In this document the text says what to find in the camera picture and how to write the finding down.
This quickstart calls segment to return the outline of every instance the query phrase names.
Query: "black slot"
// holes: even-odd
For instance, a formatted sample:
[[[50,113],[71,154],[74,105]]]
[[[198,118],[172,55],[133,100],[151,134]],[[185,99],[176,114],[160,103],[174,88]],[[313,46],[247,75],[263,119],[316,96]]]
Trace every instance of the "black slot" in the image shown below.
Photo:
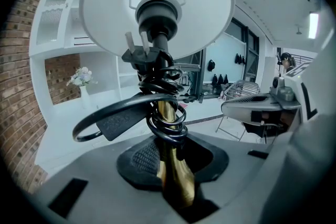
[[[261,159],[266,159],[268,156],[268,153],[262,152],[262,151],[251,150],[247,153],[247,155],[251,155],[257,158],[261,158]]]
[[[48,207],[61,217],[66,218],[87,183],[86,180],[73,178]]]

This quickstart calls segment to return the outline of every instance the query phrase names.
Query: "railing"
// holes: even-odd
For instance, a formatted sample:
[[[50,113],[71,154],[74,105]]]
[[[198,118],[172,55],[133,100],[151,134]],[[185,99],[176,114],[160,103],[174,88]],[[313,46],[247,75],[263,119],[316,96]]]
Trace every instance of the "railing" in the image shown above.
[[[296,66],[299,66],[300,64],[302,64],[304,62],[311,62],[313,60],[313,58],[306,57],[306,56],[301,56],[301,55],[292,54],[292,56],[295,59]]]

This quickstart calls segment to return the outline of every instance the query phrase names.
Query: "black cord wrap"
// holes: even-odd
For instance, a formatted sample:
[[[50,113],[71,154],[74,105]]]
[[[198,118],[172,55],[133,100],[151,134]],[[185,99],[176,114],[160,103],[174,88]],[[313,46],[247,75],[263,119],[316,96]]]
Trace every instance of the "black cord wrap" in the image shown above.
[[[181,84],[175,81],[181,77],[182,71],[179,68],[173,67],[174,61],[170,54],[165,51],[161,51],[160,56],[162,56],[162,58],[168,62],[169,66],[161,68],[157,71],[151,71],[144,76],[140,76],[142,81],[139,83],[139,86],[145,95],[131,97],[129,99],[109,105],[87,116],[81,120],[73,129],[73,139],[77,142],[84,142],[94,139],[100,136],[101,133],[98,132],[87,136],[79,136],[79,134],[87,127],[121,111],[132,108],[139,104],[152,103],[153,111],[146,117],[146,122],[150,130],[156,136],[172,145],[183,144],[184,138],[188,134],[188,129],[183,124],[186,119],[186,111],[181,105],[179,105],[177,98],[174,96],[175,94],[178,94],[179,91],[184,89]],[[182,116],[176,116],[176,120],[174,122],[164,121],[157,112],[156,102],[158,101],[170,102],[174,110],[179,110],[182,113]]]

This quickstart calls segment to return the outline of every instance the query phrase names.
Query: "floor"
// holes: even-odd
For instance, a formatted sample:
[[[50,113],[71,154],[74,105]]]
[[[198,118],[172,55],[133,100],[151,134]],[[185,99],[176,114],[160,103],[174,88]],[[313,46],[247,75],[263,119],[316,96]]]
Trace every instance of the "floor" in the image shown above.
[[[216,132],[217,127],[219,123],[221,122],[221,119],[222,118],[211,120],[211,121],[206,121],[206,122],[201,122],[201,123],[190,124],[190,125],[187,125],[187,127],[189,131],[194,131],[194,132],[205,134],[205,135],[210,135],[214,137],[237,141],[238,139],[234,138],[233,136],[221,130],[218,130],[218,132]],[[240,137],[245,130],[244,126],[239,121],[236,121],[230,118],[227,119],[226,117],[224,117],[222,124],[220,126],[221,126],[220,128],[238,137]],[[258,143],[258,144],[265,143],[265,140],[261,139],[258,135],[254,133],[246,133],[246,132],[240,141],[246,142],[246,143]]]

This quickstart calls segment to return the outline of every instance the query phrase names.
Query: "flower vase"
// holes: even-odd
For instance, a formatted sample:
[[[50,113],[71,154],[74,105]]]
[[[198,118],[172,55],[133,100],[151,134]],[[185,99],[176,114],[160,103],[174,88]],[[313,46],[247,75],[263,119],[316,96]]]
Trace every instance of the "flower vase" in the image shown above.
[[[80,98],[82,100],[82,106],[84,109],[89,109],[91,107],[91,100],[88,91],[86,90],[86,86],[81,86],[79,88],[81,93]]]

